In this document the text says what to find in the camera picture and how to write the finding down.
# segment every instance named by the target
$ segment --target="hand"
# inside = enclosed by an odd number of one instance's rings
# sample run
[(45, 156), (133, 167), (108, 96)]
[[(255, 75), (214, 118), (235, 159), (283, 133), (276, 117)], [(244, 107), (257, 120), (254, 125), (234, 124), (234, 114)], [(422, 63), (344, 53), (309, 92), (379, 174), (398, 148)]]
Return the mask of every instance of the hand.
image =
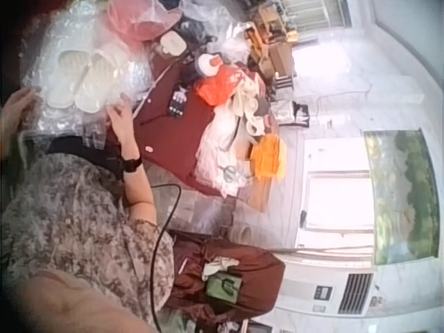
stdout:
[(9, 153), (10, 139), (17, 132), (24, 110), (37, 100), (37, 92), (33, 88), (23, 88), (15, 92), (6, 101), (0, 114), (1, 154)]
[(133, 112), (130, 106), (130, 99), (122, 94), (121, 101), (116, 105), (109, 105), (106, 108), (112, 130), (114, 131), (122, 149), (122, 157), (125, 160), (138, 159), (139, 149), (134, 137)]

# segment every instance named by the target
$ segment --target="camouflage clothing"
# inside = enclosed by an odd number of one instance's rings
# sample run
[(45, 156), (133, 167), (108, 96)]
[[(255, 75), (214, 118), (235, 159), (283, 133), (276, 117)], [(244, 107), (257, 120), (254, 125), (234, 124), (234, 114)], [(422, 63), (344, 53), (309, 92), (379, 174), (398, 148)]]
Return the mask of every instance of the camouflage clothing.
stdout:
[[(159, 228), (128, 219), (122, 184), (74, 155), (36, 162), (2, 216), (6, 278), (18, 282), (56, 269), (88, 282), (146, 322), (151, 255)], [(164, 235), (156, 256), (154, 296), (159, 309), (173, 285), (172, 240)]]

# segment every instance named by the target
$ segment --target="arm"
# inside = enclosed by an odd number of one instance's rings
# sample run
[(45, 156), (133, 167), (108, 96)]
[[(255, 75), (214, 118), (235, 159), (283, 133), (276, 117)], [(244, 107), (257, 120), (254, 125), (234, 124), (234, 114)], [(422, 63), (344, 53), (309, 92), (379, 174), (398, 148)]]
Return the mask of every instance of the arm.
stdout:
[[(124, 160), (137, 160), (140, 157), (139, 148), (135, 139), (122, 145), (122, 158)], [(157, 224), (153, 192), (146, 177), (143, 164), (135, 172), (123, 173), (126, 200), (130, 205), (130, 218), (143, 219)]]
[[(120, 104), (107, 108), (112, 129), (121, 144), (121, 156), (124, 160), (138, 160), (139, 148), (134, 137), (133, 114), (127, 97), (122, 96)], [(125, 195), (130, 205), (130, 219), (142, 219), (157, 224), (153, 192), (146, 177), (144, 166), (135, 172), (123, 173)]]

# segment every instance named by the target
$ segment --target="red plastic bag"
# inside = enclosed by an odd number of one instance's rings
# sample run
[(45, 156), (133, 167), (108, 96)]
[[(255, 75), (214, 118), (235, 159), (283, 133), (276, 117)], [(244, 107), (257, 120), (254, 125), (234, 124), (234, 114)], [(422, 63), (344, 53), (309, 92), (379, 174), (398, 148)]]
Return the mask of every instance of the red plastic bag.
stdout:
[(215, 76), (201, 79), (194, 89), (208, 105), (218, 106), (228, 101), (243, 77), (240, 68), (222, 65)]

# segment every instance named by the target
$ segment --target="black cable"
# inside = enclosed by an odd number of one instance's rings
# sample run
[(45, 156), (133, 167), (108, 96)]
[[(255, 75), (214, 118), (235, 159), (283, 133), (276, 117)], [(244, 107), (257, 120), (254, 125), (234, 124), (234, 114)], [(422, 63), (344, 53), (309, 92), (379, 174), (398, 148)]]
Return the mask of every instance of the black cable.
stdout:
[(157, 241), (154, 245), (153, 250), (153, 256), (151, 258), (151, 267), (150, 267), (150, 304), (151, 304), (151, 313), (153, 315), (153, 321), (154, 325), (157, 328), (159, 333), (162, 333), (162, 329), (160, 328), (159, 320), (157, 319), (157, 316), (155, 314), (155, 305), (154, 305), (154, 266), (155, 266), (155, 256), (157, 255), (157, 250), (159, 249), (160, 241), (162, 240), (162, 236), (167, 231), (168, 224), (170, 223), (171, 219), (173, 218), (173, 214), (176, 211), (176, 208), (178, 207), (180, 197), (182, 196), (182, 188), (177, 184), (161, 184), (152, 186), (151, 189), (159, 189), (161, 187), (175, 187), (178, 189), (178, 197), (176, 198), (176, 201), (174, 203), (173, 209), (171, 210), (171, 213), (169, 213), (168, 218), (165, 221), (164, 226), (160, 230), (159, 237), (157, 238)]

